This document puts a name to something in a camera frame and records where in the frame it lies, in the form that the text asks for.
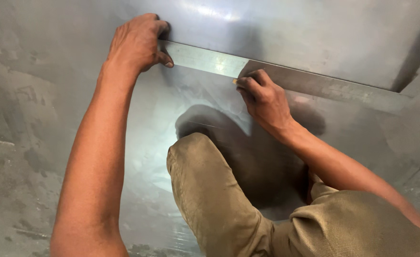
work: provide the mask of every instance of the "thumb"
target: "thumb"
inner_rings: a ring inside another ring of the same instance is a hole
[[[173,67],[172,58],[170,58],[170,56],[168,56],[166,53],[161,52],[161,51],[158,51],[156,53],[156,61],[155,62],[156,63],[161,63],[167,68],[172,68]]]

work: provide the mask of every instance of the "steel ruler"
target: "steel ruler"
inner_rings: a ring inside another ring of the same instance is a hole
[[[356,82],[170,41],[159,40],[158,47],[170,55],[175,65],[232,78],[240,78],[254,70],[264,69],[272,81],[285,90],[361,104],[388,113],[400,111],[412,99],[410,96]]]

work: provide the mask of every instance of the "knuckle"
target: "knuckle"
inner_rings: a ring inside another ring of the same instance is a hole
[[[247,78],[247,83],[253,84],[254,82],[256,82],[256,81],[253,78],[251,78],[251,77]]]

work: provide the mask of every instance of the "right hand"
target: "right hand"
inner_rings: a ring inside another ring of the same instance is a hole
[[[248,113],[267,132],[282,141],[294,121],[284,89],[273,83],[263,69],[237,80],[237,91],[247,104]]]
[[[164,52],[158,51],[157,39],[169,31],[169,25],[153,13],[137,16],[116,28],[108,57],[101,70],[107,84],[130,88],[138,75],[153,65],[173,67],[173,61]]]

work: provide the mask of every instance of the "khaki pants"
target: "khaki pants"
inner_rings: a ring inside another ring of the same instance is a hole
[[[275,225],[251,205],[203,134],[170,147],[167,169],[178,208],[209,257],[420,256],[420,229],[370,193],[316,183],[313,203]]]

